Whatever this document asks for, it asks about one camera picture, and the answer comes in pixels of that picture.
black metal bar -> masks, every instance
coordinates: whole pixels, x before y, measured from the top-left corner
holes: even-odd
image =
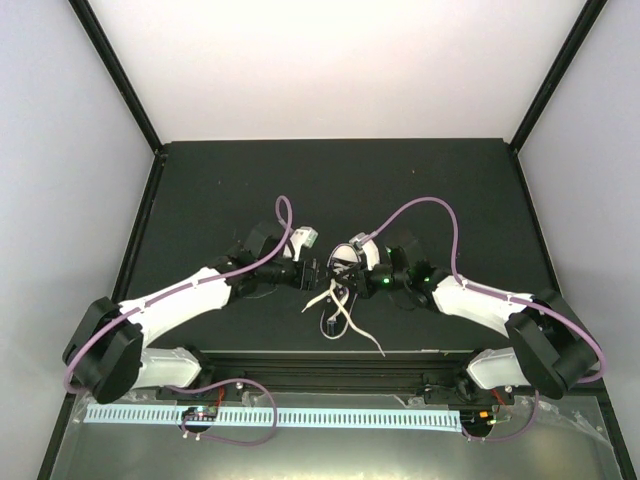
[[[153,200],[156,196],[156,191],[160,185],[160,178],[164,171],[164,163],[167,159],[167,155],[164,150],[156,153],[153,159],[153,165],[149,172],[149,178],[147,184],[144,187],[144,193],[142,194],[142,200],[140,201],[140,207],[136,215],[135,222],[133,223],[133,229],[131,230],[131,236],[129,237],[129,243],[124,253],[124,259],[118,277],[116,278],[116,285],[113,289],[112,300],[116,303],[121,302],[126,298],[129,284],[131,283],[131,274],[133,273],[133,267],[136,264],[138,258],[138,252],[140,251],[140,244],[142,243],[142,237],[149,221],[149,214],[151,213],[151,207],[153,206]]]
[[[627,445],[624,443],[620,425],[618,424],[618,419],[616,418],[611,402],[598,402],[598,405],[600,406],[602,419],[609,434],[609,441],[613,446],[613,452],[616,456],[618,467],[620,467],[622,478],[625,480],[637,480],[638,477],[633,468]]]
[[[556,275],[555,270],[553,269],[553,262],[551,261],[551,256],[549,255],[549,249],[547,248],[547,244],[544,241],[544,235],[542,235],[542,228],[540,227],[540,222],[538,221],[538,216],[536,215],[536,210],[533,206],[533,200],[531,199],[529,186],[527,185],[527,180],[524,176],[524,171],[522,170],[522,164],[520,163],[520,159],[518,158],[517,152],[511,151],[511,157],[513,158],[513,165],[514,165],[514,168],[516,169],[516,173],[518,174],[518,178],[520,179],[520,185],[522,186],[522,191],[524,192],[524,195],[525,195],[527,207],[529,208],[529,213],[531,214],[531,222],[533,222],[533,228],[536,231],[536,236],[538,237],[538,243],[540,243],[540,249],[542,250],[542,253],[544,255],[544,262],[547,266],[547,270],[549,271],[549,277],[551,278],[553,289],[556,290],[557,292],[560,292],[560,284],[558,283],[558,277]]]
[[[133,118],[138,123],[140,130],[142,130],[142,134],[147,139],[151,150],[156,153],[162,149],[162,142],[158,137],[153,125],[151,124],[151,120],[147,116],[144,108],[142,107],[142,103],[140,103],[140,99],[138,95],[136,95],[131,82],[127,78],[118,57],[116,56],[116,52],[111,47],[109,40],[107,39],[104,30],[100,26],[100,22],[98,22],[98,18],[95,13],[93,13],[93,9],[87,0],[69,0],[69,3],[73,7],[84,27],[91,43],[100,55],[102,62],[105,67],[109,71],[111,78],[118,87],[122,98],[124,99],[127,107],[131,111]]]
[[[527,110],[516,134],[511,140],[510,147],[513,151],[519,152],[524,146],[533,127],[535,127],[540,115],[542,115],[547,103],[549,103],[553,92],[555,92],[560,80],[562,80],[567,68],[569,68],[573,57],[575,57],[580,49],[584,39],[587,38],[591,27],[606,3],[607,0],[587,0],[585,3],[562,48],[560,48],[558,56],[551,65],[551,69],[542,82],[538,93],[536,93],[529,110]]]
[[[75,402],[75,398],[76,396],[71,395],[70,393],[67,393],[64,397],[62,407],[60,407],[60,413],[58,414],[58,419],[56,420],[56,424],[53,427],[53,433],[51,434],[49,445],[47,446],[47,451],[44,454],[42,465],[40,465],[38,480],[47,480],[51,478],[53,467],[56,464],[58,452],[60,451],[60,446],[62,445],[62,438],[64,437],[64,432],[67,429],[67,423],[69,423],[69,417],[71,416],[71,411],[73,410],[73,403]]]

purple cable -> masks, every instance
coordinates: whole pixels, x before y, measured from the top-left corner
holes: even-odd
[[[236,445],[239,447],[257,447],[258,445],[262,445],[263,443],[266,443],[267,441],[271,440],[271,438],[276,434],[276,426],[278,423],[278,407],[276,406],[276,401],[273,399],[273,396],[271,395],[271,393],[269,393],[269,390],[267,390],[264,385],[261,385],[258,382],[254,382],[253,380],[249,380],[248,378],[231,378],[229,380],[223,380],[221,382],[216,382],[216,383],[212,383],[211,385],[207,385],[206,387],[202,387],[202,388],[179,388],[179,387],[167,387],[170,390],[173,390],[174,392],[178,392],[178,393],[193,393],[193,394],[197,394],[197,393],[204,393],[204,392],[208,392],[209,390],[213,390],[215,388],[219,388],[219,387],[223,387],[225,385],[229,385],[229,384],[235,384],[235,383],[245,383],[247,385],[252,385],[254,387],[256,387],[258,390],[260,390],[262,393],[264,393],[267,398],[269,399],[269,402],[271,403],[271,407],[273,408],[273,423],[271,424],[271,427],[269,428],[269,431],[261,438],[259,438],[258,440],[253,440],[251,442],[244,442],[244,441],[240,441],[240,440],[231,440],[230,438],[225,438],[225,437],[220,437],[218,435],[203,435],[200,434],[200,438],[206,438],[207,440],[214,440],[216,442],[222,442],[222,443],[227,443],[229,445]],[[196,435],[193,432],[189,432],[187,430],[187,421],[189,420],[189,417],[185,417],[182,421],[182,424],[180,425],[180,428],[182,429],[182,431],[186,434],[192,434],[192,435]]]
[[[532,426],[533,424],[536,422],[536,418],[538,418],[538,412],[539,412],[539,406],[538,403],[540,402],[540,393],[536,390],[535,396],[533,398],[533,410],[531,411],[531,417],[529,417],[529,421],[527,422],[527,424],[522,427],[520,430],[518,430],[515,433],[512,433],[511,435],[506,435],[504,437],[498,437],[498,438],[492,438],[492,437],[474,437],[473,435],[470,435],[469,432],[467,432],[467,430],[462,427],[462,434],[467,437],[469,440],[473,440],[473,441],[478,441],[478,442],[486,442],[486,443],[501,443],[501,442],[508,442],[510,440],[515,440],[518,437],[521,437],[522,435],[525,434],[525,432],[527,432]]]
[[[458,274],[458,269],[457,269],[458,237],[459,237],[459,235],[458,235],[458,231],[459,231],[458,219],[456,217],[455,212],[453,211],[453,208],[451,208],[451,205],[449,205],[447,202],[445,202],[441,198],[438,198],[438,197],[420,197],[420,198],[416,198],[414,200],[411,200],[410,202],[405,203],[402,207],[400,207],[398,210],[396,210],[379,228],[377,228],[376,230],[371,232],[369,235],[365,236],[361,240],[361,243],[364,244],[364,243],[368,242],[369,240],[372,240],[372,239],[376,238],[385,228],[387,228],[389,226],[389,224],[391,222],[393,222],[398,217],[398,215],[400,215],[402,212],[404,212],[407,208],[412,207],[413,205],[416,205],[418,203],[423,203],[423,202],[432,202],[432,203],[437,203],[439,205],[442,205],[447,210],[447,212],[449,213],[449,217],[451,217],[451,223],[453,224],[453,243],[451,245],[451,273],[453,274],[453,277],[455,278],[456,282],[458,282],[458,284],[460,284],[463,287],[466,287],[469,290],[472,290],[474,292],[481,293],[481,294],[484,294],[484,295],[489,295],[491,297],[498,298],[500,300],[509,301],[509,302],[512,302],[512,303],[517,303],[519,305],[524,305],[524,306],[533,308],[535,310],[538,310],[539,312],[541,312],[541,313],[543,313],[545,315],[549,315],[550,317],[555,318],[557,321],[562,323],[564,326],[566,326],[568,329],[570,329],[571,331],[576,333],[580,338],[582,338],[587,343],[587,345],[589,345],[589,347],[591,347],[593,349],[594,353],[598,357],[598,362],[600,362],[600,369],[596,373],[594,373],[593,375],[580,379],[579,383],[595,382],[596,380],[600,380],[604,376],[604,373],[607,370],[607,359],[604,356],[604,352],[602,351],[600,346],[596,343],[596,341],[593,338],[591,338],[591,336],[587,332],[585,332],[582,328],[577,326],[571,320],[569,320],[568,318],[564,317],[563,315],[560,315],[557,312],[554,312],[553,310],[551,310],[550,308],[545,307],[544,305],[539,305],[537,303],[533,303],[533,302],[530,302],[528,300],[524,300],[522,298],[502,295],[500,293],[496,293],[494,291],[491,291],[491,290],[488,290],[486,288],[483,288],[483,287],[481,287],[479,285],[475,285],[475,284],[469,282],[468,280],[463,280],[460,277],[460,275]]]
[[[247,265],[246,267],[242,267],[242,268],[239,268],[238,270],[233,270],[231,272],[221,273],[221,274],[218,274],[218,275],[212,275],[211,277],[200,279],[200,281],[198,283],[199,284],[208,283],[208,282],[213,282],[215,280],[223,280],[225,278],[231,278],[231,277],[235,277],[237,275],[242,275],[243,273],[250,272],[251,270],[254,270],[254,269],[258,268],[261,265],[264,265],[269,260],[271,260],[273,257],[275,257],[280,252],[280,250],[282,250],[284,248],[284,246],[286,245],[287,240],[289,239],[289,236],[286,234],[286,232],[290,232],[291,231],[291,226],[293,225],[293,208],[291,207],[291,202],[289,201],[289,199],[287,197],[285,197],[284,195],[280,195],[276,199],[276,215],[278,217],[278,221],[281,221],[281,220],[284,221],[284,219],[280,215],[280,205],[283,202],[284,202],[285,207],[287,209],[287,220],[286,220],[285,224],[283,225],[283,227],[285,227],[285,234],[280,239],[280,242],[278,243],[278,245],[276,245],[276,248],[274,248],[268,255],[266,255],[265,257],[263,257],[260,260],[256,261],[255,263],[252,263],[251,265]],[[160,295],[157,295],[154,298],[149,299],[145,303],[145,308],[146,307],[150,307],[151,305],[153,305],[153,304],[155,304],[155,303],[159,302],[160,300],[163,300],[163,299],[165,299],[167,297],[170,297],[171,295],[174,295],[174,294],[176,294],[178,292],[181,292],[183,290],[187,290],[188,288],[191,288],[192,286],[193,285],[191,283],[183,283],[182,285],[178,285],[177,287],[172,288],[171,290],[168,290],[168,291],[166,291],[164,293],[161,293]],[[98,342],[98,340],[100,340],[107,333],[109,333],[115,327],[117,327],[122,322],[124,322],[131,315],[135,315],[136,313],[138,313],[140,311],[141,311],[141,309],[136,307],[133,310],[130,310],[130,311],[128,311],[126,313],[123,313],[122,315],[114,318],[111,322],[109,322],[107,325],[105,325],[100,330],[98,330],[87,341],[87,343],[85,343],[82,346],[82,348],[80,348],[80,350],[78,350],[78,352],[75,354],[75,356],[73,357],[71,362],[69,362],[69,365],[67,366],[67,369],[65,371],[63,384],[64,384],[64,388],[67,390],[67,392],[74,393],[74,394],[79,394],[79,393],[82,393],[82,392],[85,391],[84,388],[75,388],[75,387],[73,387],[71,385],[71,379],[73,378],[73,371],[78,366],[78,363],[80,363],[80,360],[82,360],[82,358],[87,354],[87,352],[91,349],[91,347],[93,347]]]

